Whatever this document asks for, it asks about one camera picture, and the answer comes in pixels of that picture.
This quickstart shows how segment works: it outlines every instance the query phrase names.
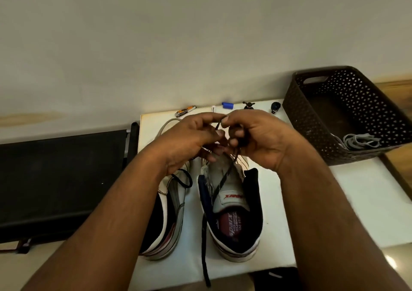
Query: blue cap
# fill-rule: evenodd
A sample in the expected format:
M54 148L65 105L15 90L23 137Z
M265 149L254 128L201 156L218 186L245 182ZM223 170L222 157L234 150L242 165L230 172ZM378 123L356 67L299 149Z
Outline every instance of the blue cap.
M233 109L233 103L230 102L222 102L222 106L224 109Z

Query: wall stain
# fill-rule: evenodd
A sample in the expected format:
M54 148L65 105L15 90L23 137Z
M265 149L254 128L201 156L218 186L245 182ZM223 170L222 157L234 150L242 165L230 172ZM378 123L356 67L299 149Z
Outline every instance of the wall stain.
M63 117L59 112L19 113L0 116L0 127L13 127L56 120Z

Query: left hand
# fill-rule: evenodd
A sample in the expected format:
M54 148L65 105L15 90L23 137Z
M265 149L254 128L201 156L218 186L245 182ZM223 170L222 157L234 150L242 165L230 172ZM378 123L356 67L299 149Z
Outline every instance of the left hand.
M165 162L166 176L173 174L194 157L214 162L216 158L206 149L221 155L227 146L227 139L223 130L216 131L210 124L219 122L224 117L224 114L213 112L188 115L147 145L142 152L150 151L160 157Z

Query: perforated pattern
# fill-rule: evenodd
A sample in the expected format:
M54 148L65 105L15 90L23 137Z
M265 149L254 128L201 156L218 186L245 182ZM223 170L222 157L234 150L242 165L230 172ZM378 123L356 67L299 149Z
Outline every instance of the perforated pattern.
M328 79L318 84L316 89L307 88L303 84L307 78L316 76L328 76ZM311 95L333 96L353 120L363 125L366 132L381 138L381 147L362 151L347 151L342 148L306 99L305 93L309 92ZM370 80L352 67L295 73L283 107L295 129L317 149L329 165L372 158L412 141L412 124L409 119Z

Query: white sneaker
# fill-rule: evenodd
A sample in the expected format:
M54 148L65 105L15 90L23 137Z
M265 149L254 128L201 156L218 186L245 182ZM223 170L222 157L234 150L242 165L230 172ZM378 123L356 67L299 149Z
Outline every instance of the white sneaker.
M171 119L159 130L156 137L176 123ZM162 179L157 193L155 206L147 225L140 248L140 255L150 261L168 256L176 247L183 225L186 189L193 184L189 174L190 162L186 162L174 174Z
M206 225L219 253L231 262L245 262L255 255L263 227L258 170L249 170L242 156L214 157L215 163L203 162L197 179L204 213L202 265L207 286Z

